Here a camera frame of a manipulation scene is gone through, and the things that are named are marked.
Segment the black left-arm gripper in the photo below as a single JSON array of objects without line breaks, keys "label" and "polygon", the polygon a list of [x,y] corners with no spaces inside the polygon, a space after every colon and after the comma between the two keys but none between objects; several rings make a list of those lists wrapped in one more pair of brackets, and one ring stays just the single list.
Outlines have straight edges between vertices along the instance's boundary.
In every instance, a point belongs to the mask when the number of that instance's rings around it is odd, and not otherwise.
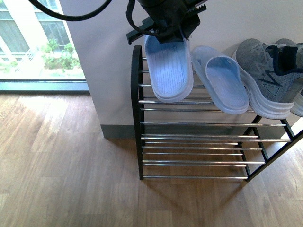
[{"label": "black left-arm gripper", "polygon": [[154,36],[161,43],[182,42],[200,25],[198,14],[206,10],[205,0],[139,0],[149,15],[141,26],[132,15],[136,1],[127,4],[126,18],[134,29],[126,37],[129,44],[144,35]]}]

